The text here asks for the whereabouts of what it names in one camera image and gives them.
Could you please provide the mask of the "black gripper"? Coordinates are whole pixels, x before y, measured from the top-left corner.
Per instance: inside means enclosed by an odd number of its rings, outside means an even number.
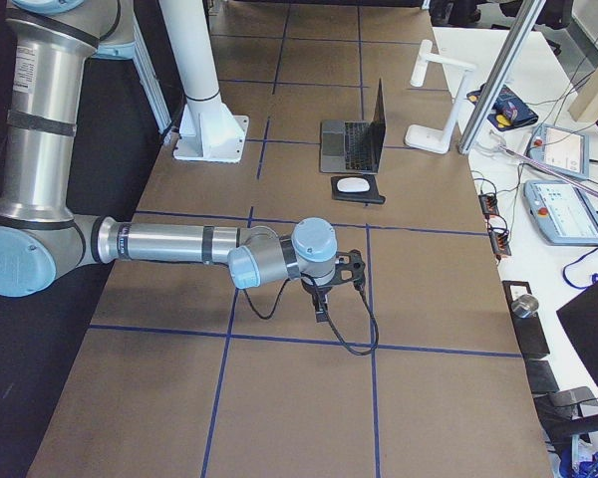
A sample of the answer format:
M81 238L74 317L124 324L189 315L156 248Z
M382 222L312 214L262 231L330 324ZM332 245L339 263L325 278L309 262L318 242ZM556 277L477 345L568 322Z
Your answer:
M327 295L332 290L328 285L314 285L312 282L301 280L303 289L310 294L315 309L317 323L328 321Z

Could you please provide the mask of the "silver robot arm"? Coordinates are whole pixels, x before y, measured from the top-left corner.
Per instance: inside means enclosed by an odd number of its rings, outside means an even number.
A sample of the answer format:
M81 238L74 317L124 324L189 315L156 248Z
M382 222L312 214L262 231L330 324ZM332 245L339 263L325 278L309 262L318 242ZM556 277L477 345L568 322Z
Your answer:
M95 293L114 262L172 263L133 217L167 125L172 90L198 109L203 146L244 137L219 90L198 1L156 1L175 78L145 75L150 54L130 1L0 3L0 324L56 318Z

